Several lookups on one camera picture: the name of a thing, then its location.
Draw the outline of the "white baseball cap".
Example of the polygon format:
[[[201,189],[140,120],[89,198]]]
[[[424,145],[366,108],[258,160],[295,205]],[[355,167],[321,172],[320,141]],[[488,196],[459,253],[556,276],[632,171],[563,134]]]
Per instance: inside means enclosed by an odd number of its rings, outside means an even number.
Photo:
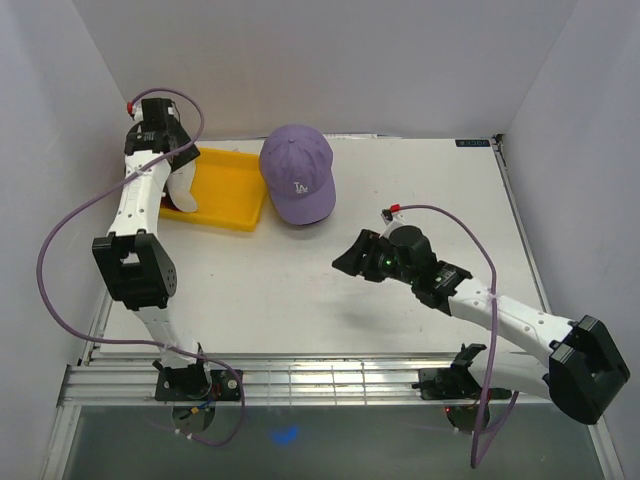
[[[193,213],[198,210],[198,203],[191,193],[195,175],[195,161],[185,164],[169,175],[166,189],[169,199],[176,210],[186,213]]]

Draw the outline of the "purple visor cap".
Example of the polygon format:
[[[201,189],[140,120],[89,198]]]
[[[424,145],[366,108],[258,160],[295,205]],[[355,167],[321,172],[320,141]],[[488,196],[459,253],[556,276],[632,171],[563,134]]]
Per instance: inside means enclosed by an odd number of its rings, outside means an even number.
[[[333,212],[333,158],[325,136],[307,125],[284,125],[265,139],[259,153],[259,169],[282,220],[305,226],[320,222]]]

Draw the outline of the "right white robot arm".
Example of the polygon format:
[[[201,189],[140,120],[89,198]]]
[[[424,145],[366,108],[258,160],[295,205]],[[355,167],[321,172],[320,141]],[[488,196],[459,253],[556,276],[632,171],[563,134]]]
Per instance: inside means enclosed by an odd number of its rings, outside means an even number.
[[[415,226],[385,235],[362,230],[332,266],[374,283],[400,281],[431,309],[484,328],[495,326],[499,337],[525,354],[510,354],[496,364],[491,388],[549,399],[581,424],[595,424],[630,378],[603,322],[553,316],[508,297],[491,301],[488,288],[468,271],[438,259]]]

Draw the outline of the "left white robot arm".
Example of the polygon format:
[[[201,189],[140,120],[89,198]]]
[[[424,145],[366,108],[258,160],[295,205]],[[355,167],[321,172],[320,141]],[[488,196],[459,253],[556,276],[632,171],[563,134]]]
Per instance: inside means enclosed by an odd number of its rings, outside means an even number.
[[[200,359],[202,349],[188,342],[170,319],[168,304],[177,291],[177,270],[158,237],[163,200],[178,211],[193,213],[191,193],[200,152],[182,127],[175,102],[146,98],[129,106],[134,126],[125,140],[125,174],[115,219],[92,253],[112,299],[122,303],[158,343],[154,363],[162,386],[189,399],[205,397],[212,376]]]

